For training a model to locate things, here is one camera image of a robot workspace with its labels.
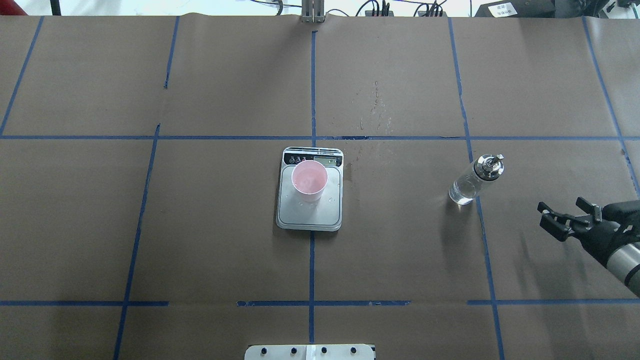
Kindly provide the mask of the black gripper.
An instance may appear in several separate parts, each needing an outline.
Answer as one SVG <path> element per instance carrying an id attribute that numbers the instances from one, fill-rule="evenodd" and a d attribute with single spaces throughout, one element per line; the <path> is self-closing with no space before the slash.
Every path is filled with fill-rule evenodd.
<path id="1" fill-rule="evenodd" d="M 639 201 L 616 202 L 600 207 L 579 196 L 575 205 L 585 212 L 589 227 L 576 225 L 572 236 L 602 266 L 607 266 L 618 249 L 639 242 Z M 569 225 L 553 216 L 542 216 L 539 226 L 559 242 L 566 242 L 572 232 Z"/>

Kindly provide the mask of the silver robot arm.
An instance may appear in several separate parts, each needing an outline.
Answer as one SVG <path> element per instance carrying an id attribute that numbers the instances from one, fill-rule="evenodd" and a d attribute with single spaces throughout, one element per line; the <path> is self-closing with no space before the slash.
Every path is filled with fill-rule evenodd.
<path id="1" fill-rule="evenodd" d="M 539 202 L 540 227 L 559 242 L 578 239 L 583 250 L 636 296 L 640 294 L 640 201 L 597 205 L 578 197 L 574 216 Z"/>

